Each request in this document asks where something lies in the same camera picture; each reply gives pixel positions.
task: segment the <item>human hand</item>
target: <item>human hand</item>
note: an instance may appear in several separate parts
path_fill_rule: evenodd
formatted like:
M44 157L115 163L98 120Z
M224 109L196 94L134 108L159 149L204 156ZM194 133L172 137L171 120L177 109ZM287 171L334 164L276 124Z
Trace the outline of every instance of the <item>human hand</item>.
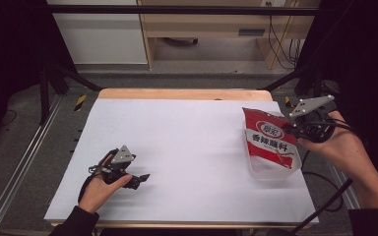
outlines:
M329 113L337 123L346 123L339 111ZM320 144L298 139L305 148L320 153L354 182L362 208L378 208L378 172L360 138L352 131L336 127L332 137Z
M132 175L122 176L111 184L106 184L100 173L97 173L87 186L78 207L95 213L102 205L121 187L125 186L132 179Z
M346 125L339 111L329 113L336 123ZM327 141L320 144L305 139L298 139L305 148L315 151L342 170L351 179L358 179L367 172L375 171L374 166L360 138L352 131L337 127Z

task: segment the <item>white tabletop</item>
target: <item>white tabletop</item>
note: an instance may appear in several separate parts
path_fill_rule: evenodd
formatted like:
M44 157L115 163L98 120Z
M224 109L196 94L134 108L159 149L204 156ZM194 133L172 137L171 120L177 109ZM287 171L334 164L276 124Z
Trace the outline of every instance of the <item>white tabletop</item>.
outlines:
M250 176L242 107L280 111L273 101L97 99L45 219L66 219L88 168L126 145L137 155L127 172L151 176L117 191L98 211L101 225L301 222L315 208L300 170L280 181Z

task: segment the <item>cabinet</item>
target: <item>cabinet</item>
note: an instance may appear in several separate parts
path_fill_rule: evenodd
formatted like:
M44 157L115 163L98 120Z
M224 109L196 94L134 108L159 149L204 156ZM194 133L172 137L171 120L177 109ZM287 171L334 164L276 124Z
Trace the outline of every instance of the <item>cabinet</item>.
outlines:
M137 5L135 0L47 0L48 4ZM54 14L75 64L147 64L138 14Z
M138 0L139 5L171 6L242 6L260 7L264 0ZM286 0L284 7L318 7L320 0ZM144 42L150 68L153 67L156 41L160 37L255 37L268 69L277 62L276 54L281 52L275 35L283 41L287 38L304 39L310 29L313 17L273 16L270 33L276 54L269 43L269 16L238 15L162 15L142 14L140 16Z

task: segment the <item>aluminum rail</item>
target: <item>aluminum rail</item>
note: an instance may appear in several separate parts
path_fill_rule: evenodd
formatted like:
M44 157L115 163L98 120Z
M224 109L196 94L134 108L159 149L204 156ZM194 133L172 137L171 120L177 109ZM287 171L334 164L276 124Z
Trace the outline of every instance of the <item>aluminum rail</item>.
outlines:
M54 117L58 111L61 101L63 100L62 95L56 95L55 99L50 108L50 114L47 118L46 122L43 125L38 126L37 131L35 132L32 141L30 142L29 147L27 148L26 152L24 153L20 163L17 166L17 169L14 171L11 179L9 180L5 190L3 191L0 197L0 223L5 216L6 211L8 210L12 200L14 199L15 195L17 194L18 189L21 186L21 183L26 176L32 161L35 158L35 155L47 134L49 127L51 126Z

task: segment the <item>red snack bag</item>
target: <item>red snack bag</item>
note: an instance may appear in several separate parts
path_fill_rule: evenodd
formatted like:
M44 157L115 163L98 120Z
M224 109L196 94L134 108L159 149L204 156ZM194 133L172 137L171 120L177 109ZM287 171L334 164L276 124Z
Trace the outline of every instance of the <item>red snack bag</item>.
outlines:
M261 110L243 107L243 111L250 157L262 157L287 169L297 169L300 158L295 145L296 137L283 130L291 125L284 119Z

